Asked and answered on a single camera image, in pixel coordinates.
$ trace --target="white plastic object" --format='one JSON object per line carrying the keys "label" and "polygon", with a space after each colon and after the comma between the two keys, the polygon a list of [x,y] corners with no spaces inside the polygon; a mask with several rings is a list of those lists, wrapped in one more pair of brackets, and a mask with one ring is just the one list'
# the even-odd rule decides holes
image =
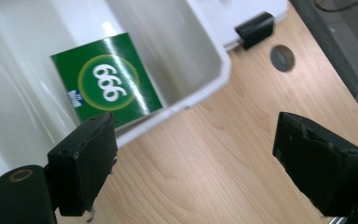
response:
{"label": "white plastic object", "polygon": [[0,175],[46,165],[79,124],[49,55],[131,35],[165,108],[120,130],[120,147],[220,89],[230,60],[199,14],[192,0],[0,0]]}
{"label": "white plastic object", "polygon": [[213,27],[218,41],[226,49],[239,45],[240,37],[235,27],[267,12],[275,23],[286,16],[287,0],[195,0]]}

